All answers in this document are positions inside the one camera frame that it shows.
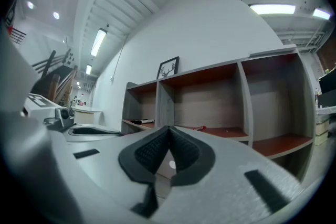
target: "deer picture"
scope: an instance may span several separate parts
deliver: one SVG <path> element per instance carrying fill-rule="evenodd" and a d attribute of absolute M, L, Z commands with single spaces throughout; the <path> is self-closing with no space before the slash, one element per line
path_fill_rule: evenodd
<path fill-rule="evenodd" d="M 170 72 L 172 72 L 175 69 L 175 64 L 172 63 L 172 69 L 168 70 L 168 72 L 163 72 L 164 66 L 161 68 L 160 74 L 162 74 L 162 77 L 166 78 Z"/>

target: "railing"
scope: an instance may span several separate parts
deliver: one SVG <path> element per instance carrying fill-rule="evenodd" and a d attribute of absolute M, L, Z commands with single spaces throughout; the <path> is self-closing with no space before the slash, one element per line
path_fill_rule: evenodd
<path fill-rule="evenodd" d="M 66 54 L 55 57 L 56 51 L 53 50 L 48 59 L 35 63 L 32 67 L 34 67 L 37 73 L 42 73 L 41 78 L 43 78 L 47 75 L 49 68 L 58 65 L 59 63 L 65 63 L 70 51 L 71 49 L 69 49 Z"/>
<path fill-rule="evenodd" d="M 77 66 L 75 66 L 65 78 L 63 78 L 62 81 L 60 81 L 60 76 L 55 74 L 53 76 L 53 80 L 51 82 L 49 92 L 48 92 L 48 99 L 56 104 L 59 103 L 59 101 L 62 99 L 62 97 L 65 95 L 65 100 L 68 101 L 72 81 L 76 76 L 77 72 Z"/>
<path fill-rule="evenodd" d="M 21 44 L 23 39 L 26 37 L 26 34 L 13 28 L 11 34 L 10 34 L 10 38 L 12 40 L 12 42 L 17 43 L 17 44 Z"/>

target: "red object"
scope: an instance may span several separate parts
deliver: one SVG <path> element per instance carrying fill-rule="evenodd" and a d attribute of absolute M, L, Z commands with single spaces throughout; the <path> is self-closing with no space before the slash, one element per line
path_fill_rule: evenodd
<path fill-rule="evenodd" d="M 198 131 L 198 130 L 203 130 L 205 128 L 206 128 L 205 126 L 200 126 L 200 127 L 193 128 L 193 130 Z"/>

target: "fluorescent light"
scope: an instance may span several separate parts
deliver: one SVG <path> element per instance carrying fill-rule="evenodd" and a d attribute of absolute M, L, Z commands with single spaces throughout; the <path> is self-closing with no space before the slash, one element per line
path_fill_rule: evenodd
<path fill-rule="evenodd" d="M 262 4 L 250 7 L 257 14 L 293 14 L 295 11 L 295 6 L 283 4 Z"/>
<path fill-rule="evenodd" d="M 58 14 L 57 12 L 54 12 L 54 17 L 55 17 L 56 19 L 59 19 L 59 14 Z"/>
<path fill-rule="evenodd" d="M 32 2 L 30 2 L 30 1 L 28 1 L 28 2 L 27 2 L 27 5 L 28 5 L 28 7 L 29 7 L 30 9 L 33 9 L 33 8 L 34 8 L 34 5 L 33 5 L 33 3 L 32 3 Z"/>
<path fill-rule="evenodd" d="M 106 36 L 107 31 L 99 28 L 98 33 L 96 35 L 96 38 L 94 40 L 93 46 L 92 46 L 92 50 L 91 50 L 91 55 L 93 56 L 97 56 L 98 50 L 100 48 L 101 43 L 104 40 L 104 37 Z"/>
<path fill-rule="evenodd" d="M 331 15 L 316 8 L 314 10 L 313 16 L 329 20 Z"/>
<path fill-rule="evenodd" d="M 86 66 L 86 74 L 90 75 L 90 73 L 91 73 L 91 68 L 92 68 L 91 65 L 87 65 L 87 66 Z"/>

